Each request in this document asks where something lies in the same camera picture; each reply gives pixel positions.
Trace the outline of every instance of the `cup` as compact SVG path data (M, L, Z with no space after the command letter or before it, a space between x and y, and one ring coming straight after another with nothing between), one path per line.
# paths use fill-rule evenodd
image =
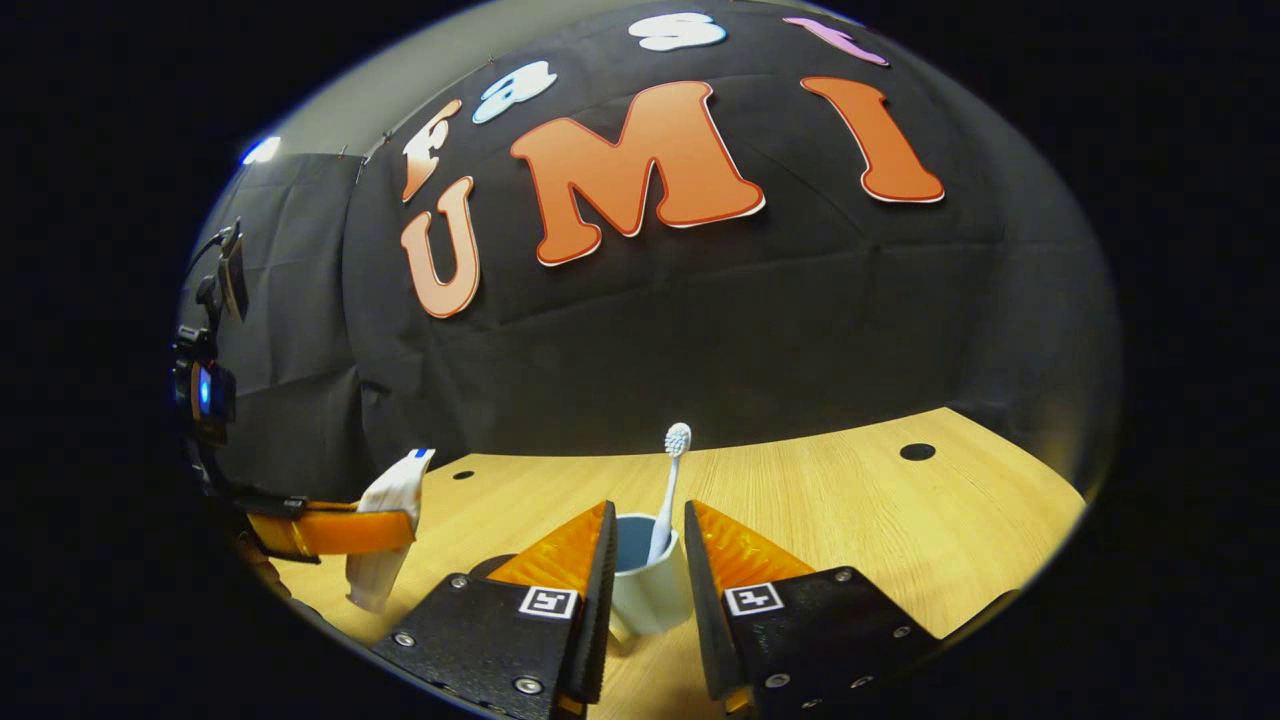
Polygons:
M652 564L649 538L658 519L643 512L618 515L618 555L613 574L609 630L618 641L662 633L689 620L694 593L680 534L671 529L667 548Z

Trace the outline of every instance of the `pink letter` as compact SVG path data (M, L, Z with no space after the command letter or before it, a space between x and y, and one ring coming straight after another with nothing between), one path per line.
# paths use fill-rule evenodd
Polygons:
M867 60L868 63L874 63L877 65L888 65L888 60L881 58L874 53L868 53L861 47L854 45L854 38L840 32L838 29L829 28L818 20L810 20L809 18L782 18L782 22L791 23L794 26L800 26L809 32L817 35L818 37L827 41L827 44L833 45L845 53L849 53L854 58L860 60Z

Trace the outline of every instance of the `screw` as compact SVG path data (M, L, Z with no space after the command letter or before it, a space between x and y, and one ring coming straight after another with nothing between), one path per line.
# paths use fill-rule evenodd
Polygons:
M516 689L525 694L538 694L543 692L543 684L532 678L516 678Z

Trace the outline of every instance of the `black fabric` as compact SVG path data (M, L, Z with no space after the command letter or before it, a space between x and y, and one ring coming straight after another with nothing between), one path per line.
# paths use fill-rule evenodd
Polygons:
M626 33L677 10L710 14L727 40L652 53ZM406 443L644 452L676 419L698 428L701 447L732 446L980 400L998 401L1001 416L1030 418L1018 441L1075 479L1082 448L1073 443L1098 423L1092 396L1117 374L1110 292L1079 209L1007 123L910 53L814 15L891 61L872 65L781 20L791 15L805 14L663 3L611 13L480 68L372 155L352 197L343 282L378 462ZM547 60L557 81L474 124L480 94L534 60ZM946 199L869 197L844 122L800 87L809 76L882 90ZM654 214L655 173L637 237L580 201L603 245L541 266L531 176L511 143L559 117L614 141L636 92L682 79L713 87L712 117L741 174L764 188L765 208L668 228ZM435 152L439 167L404 205L403 147L453 97L463 108ZM435 202L462 176L475 178L480 287L470 307L436 320L417 305L399 237L431 211L433 256L452 277ZM1073 437L1050 439L1062 432Z
M201 243L237 217L244 233L250 310L223 314L219 361L237 379L237 418L218 451L237 483L326 501L360 498L372 482L361 432L355 357L342 310L342 229L360 158L282 155L244 165L201 232ZM183 287L179 322L202 325L200 259Z

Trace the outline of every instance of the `white cloth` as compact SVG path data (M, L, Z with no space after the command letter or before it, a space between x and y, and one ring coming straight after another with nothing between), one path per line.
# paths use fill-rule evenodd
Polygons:
M408 514L410 527L417 533L417 518L421 510L422 475L435 455L434 450L413 450L387 469L360 498L357 512L376 512L403 510ZM383 552L347 556L347 582L351 593L347 600L370 612L381 612L392 587L399 575L401 565L408 555L408 547L398 547Z

